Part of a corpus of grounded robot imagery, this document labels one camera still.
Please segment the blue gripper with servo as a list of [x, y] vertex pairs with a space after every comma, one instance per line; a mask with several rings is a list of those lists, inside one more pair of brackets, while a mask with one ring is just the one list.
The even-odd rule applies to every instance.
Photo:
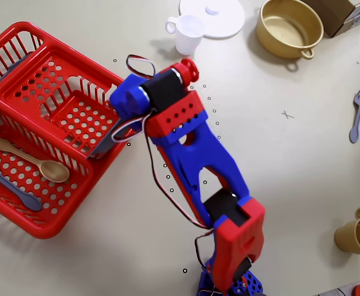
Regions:
[[150, 111], [150, 98], [142, 84], [151, 78], [130, 74], [110, 95], [110, 103], [120, 118], [115, 124], [116, 127], [137, 117], [143, 117]]

